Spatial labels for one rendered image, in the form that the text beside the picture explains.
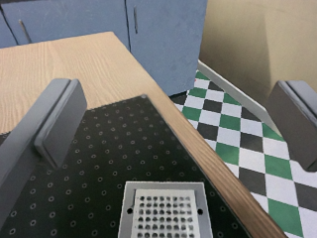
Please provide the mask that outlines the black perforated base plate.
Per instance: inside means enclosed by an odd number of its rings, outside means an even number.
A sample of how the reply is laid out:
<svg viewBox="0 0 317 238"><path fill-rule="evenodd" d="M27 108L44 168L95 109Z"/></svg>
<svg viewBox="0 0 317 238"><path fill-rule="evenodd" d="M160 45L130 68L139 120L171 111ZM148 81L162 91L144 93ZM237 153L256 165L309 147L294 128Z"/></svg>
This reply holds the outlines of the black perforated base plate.
<svg viewBox="0 0 317 238"><path fill-rule="evenodd" d="M86 109L61 167L35 166L0 238L118 238L126 181L203 182L213 238L254 238L146 93Z"/></svg>

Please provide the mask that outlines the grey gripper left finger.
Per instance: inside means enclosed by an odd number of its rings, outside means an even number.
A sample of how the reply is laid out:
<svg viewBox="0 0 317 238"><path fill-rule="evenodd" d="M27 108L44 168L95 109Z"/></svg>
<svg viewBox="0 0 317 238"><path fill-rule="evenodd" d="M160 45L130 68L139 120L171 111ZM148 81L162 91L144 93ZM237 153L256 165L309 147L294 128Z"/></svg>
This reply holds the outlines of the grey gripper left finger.
<svg viewBox="0 0 317 238"><path fill-rule="evenodd" d="M78 78L53 78L0 146L0 230L35 166L61 167L86 108Z"/></svg>

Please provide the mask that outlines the white well plate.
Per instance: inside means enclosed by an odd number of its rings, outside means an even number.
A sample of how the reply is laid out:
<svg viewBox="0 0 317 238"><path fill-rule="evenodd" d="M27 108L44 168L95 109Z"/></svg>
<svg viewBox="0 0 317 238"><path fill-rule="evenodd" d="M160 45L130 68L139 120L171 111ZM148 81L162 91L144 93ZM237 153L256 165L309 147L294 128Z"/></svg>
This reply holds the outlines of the white well plate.
<svg viewBox="0 0 317 238"><path fill-rule="evenodd" d="M131 238L200 238L194 190L137 189Z"/></svg>

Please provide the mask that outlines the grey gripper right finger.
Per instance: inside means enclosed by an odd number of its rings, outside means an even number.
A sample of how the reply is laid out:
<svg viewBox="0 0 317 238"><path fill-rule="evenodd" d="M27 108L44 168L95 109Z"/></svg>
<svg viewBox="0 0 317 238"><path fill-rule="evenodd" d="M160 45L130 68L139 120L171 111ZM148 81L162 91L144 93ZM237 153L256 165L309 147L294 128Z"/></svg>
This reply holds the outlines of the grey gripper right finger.
<svg viewBox="0 0 317 238"><path fill-rule="evenodd" d="M317 93L303 80L279 80L264 109L306 173L317 173Z"/></svg>

